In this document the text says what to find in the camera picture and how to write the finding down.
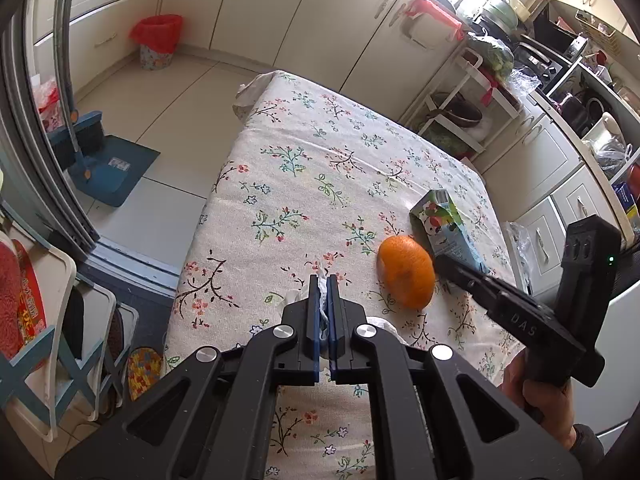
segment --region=floral pattern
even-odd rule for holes
[[[335,274],[342,297],[391,322],[408,345],[448,344],[499,383],[520,345],[466,293],[437,281],[429,306],[416,312],[376,273],[380,243],[411,235],[409,209],[445,187],[492,274],[513,283],[476,174],[401,126],[284,72],[258,76],[235,110],[245,127],[182,269],[165,370],[205,344],[246,344],[280,322],[284,298],[305,298],[309,275],[319,273]],[[375,478],[368,387],[329,378],[321,370],[313,388],[281,388],[265,478]]]

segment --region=black sleeve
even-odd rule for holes
[[[596,467],[604,457],[602,443],[589,426],[574,424],[575,444],[569,452],[575,456],[583,472]]]

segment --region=human hand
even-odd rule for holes
[[[552,384],[524,379],[525,354],[522,350],[504,369],[504,379],[498,389],[517,406],[524,409],[525,401],[544,415],[540,426],[565,449],[574,446],[574,396],[571,381],[563,388]]]

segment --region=trash can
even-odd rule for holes
[[[138,22],[129,37],[140,45],[140,65],[145,70],[161,70],[171,64],[180,40],[182,16],[162,14]]]

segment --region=orange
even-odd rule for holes
[[[429,253],[409,236],[390,236],[378,249],[378,277],[407,308],[422,310],[431,301],[436,274]]]

